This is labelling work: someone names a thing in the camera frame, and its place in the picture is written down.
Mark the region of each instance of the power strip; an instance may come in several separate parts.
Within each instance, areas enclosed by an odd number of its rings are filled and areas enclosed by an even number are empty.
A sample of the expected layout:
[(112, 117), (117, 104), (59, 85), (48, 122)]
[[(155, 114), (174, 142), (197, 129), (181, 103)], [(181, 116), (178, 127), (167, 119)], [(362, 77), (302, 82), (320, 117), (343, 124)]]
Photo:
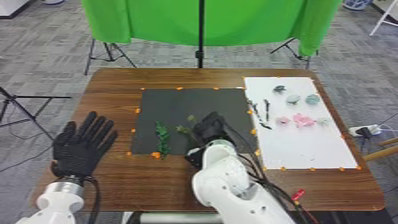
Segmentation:
[(350, 135), (352, 135), (354, 137), (362, 137), (362, 135), (357, 134), (357, 130), (359, 130), (361, 128), (368, 128), (368, 129), (370, 129), (370, 133), (371, 133), (371, 135), (380, 135), (380, 134), (382, 134), (380, 127), (378, 127), (377, 124), (373, 124), (373, 125), (368, 125), (368, 126), (359, 126), (359, 127), (352, 127), (352, 128), (348, 128), (348, 132), (350, 132)]

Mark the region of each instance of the light stand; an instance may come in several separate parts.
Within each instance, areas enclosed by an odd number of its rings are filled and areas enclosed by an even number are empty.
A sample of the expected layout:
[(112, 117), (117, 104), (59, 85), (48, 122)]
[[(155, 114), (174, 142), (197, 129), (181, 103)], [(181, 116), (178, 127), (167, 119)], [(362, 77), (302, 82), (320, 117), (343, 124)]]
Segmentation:
[(195, 51), (195, 58), (197, 58), (197, 68), (203, 68), (203, 59), (204, 59), (204, 16), (206, 16), (206, 9), (204, 9), (204, 0), (199, 0), (199, 49)]
[(284, 42), (284, 44), (277, 47), (277, 49), (270, 52), (270, 54), (274, 54), (274, 53), (281, 50), (281, 48), (286, 47), (286, 48), (290, 49), (291, 53), (293, 53), (295, 58), (297, 58), (300, 61), (306, 61), (306, 69), (309, 69), (311, 56), (307, 56), (307, 58), (306, 58), (304, 56), (300, 56), (300, 55), (295, 53), (295, 51), (293, 51), (293, 49), (291, 49), (291, 47), (290, 47), (290, 43), (291, 43), (293, 40), (295, 40), (295, 38), (291, 38), (291, 39)]
[[(46, 135), (48, 138), (53, 140), (53, 137), (52, 137), (52, 135), (50, 135), (46, 129), (43, 128), (41, 124), (37, 123), (37, 120), (36, 120), (36, 119), (37, 119), (37, 116), (39, 116), (39, 114), (41, 114), (41, 112), (43, 112), (43, 110), (44, 110), (44, 108), (46, 108), (46, 105), (48, 105), (50, 101), (52, 101), (53, 99), (71, 99), (71, 97), (68, 97), (68, 96), (16, 96), (16, 95), (11, 95), (11, 94), (7, 93), (7, 91), (5, 91), (5, 89), (4, 89), (2, 87), (0, 87), (0, 94), (2, 94), (4, 97), (5, 97), (5, 100), (4, 100), (4, 108), (2, 108), (2, 112), (0, 112), (0, 128), (11, 126), (11, 125), (14, 125), (14, 124), (20, 124), (20, 123), (25, 123), (25, 122), (32, 121), (32, 122), (34, 122), (34, 125), (36, 125), (36, 127), (41, 129), (44, 135)], [(20, 102), (16, 101), (18, 98), (20, 98), (20, 99), (46, 99), (46, 102), (44, 102), (44, 104), (43, 104), (43, 106), (41, 106), (41, 108), (39, 108), (36, 114), (32, 114), (32, 113), (28, 112), (27, 108), (21, 106)], [(20, 111), (21, 111), (23, 115), (27, 116), (27, 118), (21, 119), (21, 120), (18, 120), (18, 121), (14, 121), (14, 122), (11, 122), (11, 123), (7, 123), (7, 124), (2, 124), (2, 121), (4, 121), (4, 115), (5, 115), (5, 111), (7, 111), (7, 107), (9, 107), (9, 103), (14, 104), (14, 107), (20, 109)]]
[[(92, 42), (91, 42), (91, 51), (89, 51), (89, 60), (87, 60), (87, 65), (85, 65), (85, 72), (84, 72), (84, 75), (89, 74), (89, 68), (91, 68), (91, 60), (103, 60), (107, 62), (116, 62), (119, 58), (126, 58), (128, 60), (128, 63), (132, 64), (132, 66), (137, 68), (135, 64), (133, 64), (133, 61), (124, 53), (124, 51), (121, 50), (121, 47), (116, 43), (103, 43), (103, 47), (105, 47), (105, 54), (108, 56), (107, 59), (101, 59), (98, 57), (92, 57), (92, 52), (94, 52), (94, 47), (96, 47), (96, 39), (92, 38)], [(112, 48), (119, 51), (121, 53), (121, 56), (119, 57), (114, 57), (114, 54), (112, 54)]]

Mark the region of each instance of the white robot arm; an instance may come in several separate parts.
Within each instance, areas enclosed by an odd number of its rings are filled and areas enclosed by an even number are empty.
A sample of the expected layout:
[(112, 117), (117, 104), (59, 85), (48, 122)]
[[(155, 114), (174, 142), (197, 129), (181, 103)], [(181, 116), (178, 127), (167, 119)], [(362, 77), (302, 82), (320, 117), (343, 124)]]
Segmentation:
[(73, 213), (84, 207), (84, 187), (73, 178), (53, 182), (37, 198), (41, 211), (16, 224), (75, 224)]
[(249, 179), (227, 140), (213, 140), (206, 145), (203, 170), (192, 184), (197, 200), (215, 208), (224, 224), (295, 223), (272, 194)]

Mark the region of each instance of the black mat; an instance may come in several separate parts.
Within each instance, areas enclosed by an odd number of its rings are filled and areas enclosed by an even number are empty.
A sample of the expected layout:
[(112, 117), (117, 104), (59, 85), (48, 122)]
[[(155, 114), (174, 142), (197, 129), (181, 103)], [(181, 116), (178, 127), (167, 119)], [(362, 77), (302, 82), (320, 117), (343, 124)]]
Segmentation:
[[(155, 133), (156, 121), (167, 126), (171, 140), (171, 154), (183, 155), (192, 149), (188, 138), (176, 131), (176, 126), (194, 127), (187, 117), (195, 116), (197, 122), (217, 111), (226, 118), (233, 129), (256, 148), (256, 138), (251, 134), (252, 121), (247, 114), (249, 106), (245, 93), (240, 89), (156, 89), (142, 93), (139, 121), (133, 135), (133, 154), (149, 154), (156, 151), (158, 138)], [(227, 131), (236, 142), (238, 152), (247, 152), (245, 143)]]

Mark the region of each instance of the tripod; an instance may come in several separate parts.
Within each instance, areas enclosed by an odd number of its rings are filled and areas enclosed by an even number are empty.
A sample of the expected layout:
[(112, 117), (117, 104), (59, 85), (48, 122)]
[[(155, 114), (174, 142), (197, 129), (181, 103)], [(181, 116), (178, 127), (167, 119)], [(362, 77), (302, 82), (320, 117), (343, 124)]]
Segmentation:
[[(37, 116), (46, 108), (46, 105), (48, 103), (52, 102), (53, 99), (71, 99), (71, 97), (68, 96), (16, 96), (16, 95), (11, 95), (5, 91), (5, 89), (0, 87), (0, 94), (4, 95), (5, 97), (5, 100), (4, 100), (4, 108), (2, 108), (2, 112), (0, 112), (0, 128), (14, 125), (14, 124), (20, 124), (20, 123), (25, 123), (28, 121), (34, 122), (34, 125), (36, 127), (41, 129), (44, 135), (48, 136), (48, 138), (53, 140), (53, 137), (46, 131), (46, 129), (43, 128), (41, 124), (37, 123)], [(46, 99), (46, 102), (37, 110), (37, 112), (32, 114), (28, 112), (28, 110), (25, 109), (25, 107), (21, 106), (20, 102), (16, 101), (16, 99)], [(5, 111), (7, 111), (7, 107), (9, 107), (9, 103), (12, 103), (14, 107), (20, 109), (23, 115), (27, 116), (25, 119), (18, 120), (18, 121), (12, 121), (11, 123), (7, 124), (2, 124), (2, 121), (4, 121), (4, 115), (5, 115)]]
[[(108, 56), (107, 59), (101, 59), (100, 55), (98, 57), (92, 57), (92, 52), (94, 52), (94, 47), (96, 47), (96, 39), (92, 38), (92, 42), (91, 42), (91, 51), (89, 51), (89, 59), (87, 59), (87, 64), (85, 64), (85, 71), (84, 71), (84, 75), (89, 74), (89, 69), (91, 69), (91, 61), (92, 60), (103, 60), (107, 62), (116, 62), (119, 58), (126, 58), (128, 60), (128, 63), (132, 64), (132, 66), (137, 68), (135, 64), (133, 64), (133, 61), (124, 53), (124, 51), (121, 50), (121, 47), (116, 43), (103, 43), (103, 47), (105, 47), (105, 54)], [(114, 53), (112, 53), (112, 48), (119, 51), (121, 53), (121, 56), (119, 57), (114, 57)]]
[(309, 70), (311, 56), (307, 56), (307, 58), (306, 58), (302, 55), (299, 55), (299, 54), (295, 53), (295, 51), (293, 51), (293, 49), (291, 49), (291, 47), (290, 47), (290, 43), (291, 43), (291, 41), (293, 41), (295, 39), (297, 39), (297, 38), (291, 38), (291, 39), (284, 42), (284, 44), (277, 47), (277, 49), (270, 52), (270, 54), (274, 54), (274, 53), (281, 50), (281, 48), (286, 47), (288, 50), (290, 50), (290, 52), (291, 52), (291, 54), (293, 54), (293, 56), (295, 56), (295, 58), (297, 58), (300, 61), (306, 61), (306, 69)]

